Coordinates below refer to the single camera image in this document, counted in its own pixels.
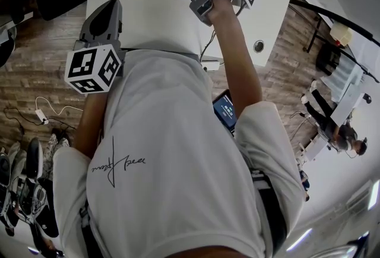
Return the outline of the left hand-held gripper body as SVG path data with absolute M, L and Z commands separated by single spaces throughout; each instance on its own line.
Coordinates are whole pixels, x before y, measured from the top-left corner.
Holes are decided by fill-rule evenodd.
M 111 43 L 86 44 L 76 41 L 68 52 L 65 82 L 80 94 L 107 93 L 123 74 L 125 51 Z

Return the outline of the person's left forearm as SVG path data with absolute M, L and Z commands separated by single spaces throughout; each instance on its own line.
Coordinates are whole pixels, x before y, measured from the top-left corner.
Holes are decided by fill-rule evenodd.
M 85 99 L 83 113 L 74 137 L 74 148 L 90 159 L 97 149 L 102 129 L 108 93 L 89 94 Z

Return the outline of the person's right forearm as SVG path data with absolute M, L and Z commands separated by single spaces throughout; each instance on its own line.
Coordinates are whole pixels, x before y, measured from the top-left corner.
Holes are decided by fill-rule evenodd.
M 262 101 L 262 88 L 240 22 L 235 15 L 211 20 L 224 60 L 235 116 Z

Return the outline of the person's right hand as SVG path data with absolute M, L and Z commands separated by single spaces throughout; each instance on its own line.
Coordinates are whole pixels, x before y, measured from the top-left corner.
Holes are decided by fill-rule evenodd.
M 212 0 L 212 3 L 213 7 L 207 17 L 215 28 L 237 19 L 231 0 Z

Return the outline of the white power strip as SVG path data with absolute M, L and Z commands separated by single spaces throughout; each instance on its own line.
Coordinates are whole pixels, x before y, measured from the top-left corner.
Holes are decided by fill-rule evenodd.
M 219 61 L 203 61 L 201 62 L 202 68 L 205 71 L 218 71 L 220 68 L 220 62 Z

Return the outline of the black grey device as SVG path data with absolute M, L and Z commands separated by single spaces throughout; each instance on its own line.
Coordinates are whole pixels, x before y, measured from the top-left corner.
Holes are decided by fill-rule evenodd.
M 43 172 L 42 145 L 37 137 L 33 138 L 28 144 L 26 171 L 27 177 L 31 179 L 41 177 Z

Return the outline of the beige container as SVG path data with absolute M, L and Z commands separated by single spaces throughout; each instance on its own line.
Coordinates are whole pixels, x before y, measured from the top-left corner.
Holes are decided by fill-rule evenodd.
M 348 26 L 335 21 L 332 24 L 330 35 L 338 46 L 346 47 L 352 40 L 353 31 Z

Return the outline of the black floor bin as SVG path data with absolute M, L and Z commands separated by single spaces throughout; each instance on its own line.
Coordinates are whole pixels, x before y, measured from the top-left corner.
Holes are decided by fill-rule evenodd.
M 330 76 L 338 67 L 339 59 L 340 57 L 333 52 L 331 46 L 325 43 L 318 52 L 315 67 L 318 71 Z

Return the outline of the black screen device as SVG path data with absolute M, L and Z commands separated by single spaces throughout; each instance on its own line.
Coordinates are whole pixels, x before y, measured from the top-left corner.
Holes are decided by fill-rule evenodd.
M 220 122 L 234 135 L 237 118 L 229 89 L 213 100 L 213 109 Z

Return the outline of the person's white shirt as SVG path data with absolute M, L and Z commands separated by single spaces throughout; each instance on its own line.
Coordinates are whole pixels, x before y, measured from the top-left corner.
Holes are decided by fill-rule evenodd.
M 62 147 L 53 158 L 54 209 L 67 258 L 88 258 L 84 206 L 108 258 L 165 258 L 206 246 L 264 258 L 270 229 L 252 169 L 269 178 L 286 232 L 294 229 L 305 195 L 277 107 L 246 107 L 231 134 L 214 114 L 211 87 L 185 55 L 127 53 L 94 156 Z

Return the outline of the white work table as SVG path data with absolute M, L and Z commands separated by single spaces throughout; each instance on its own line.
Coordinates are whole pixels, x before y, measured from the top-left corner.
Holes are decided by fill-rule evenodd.
M 354 84 L 350 84 L 342 99 L 338 103 L 334 112 L 331 115 L 331 119 L 341 126 L 346 121 L 347 117 L 351 114 L 352 110 L 356 108 L 363 100 L 364 92 L 362 89 Z

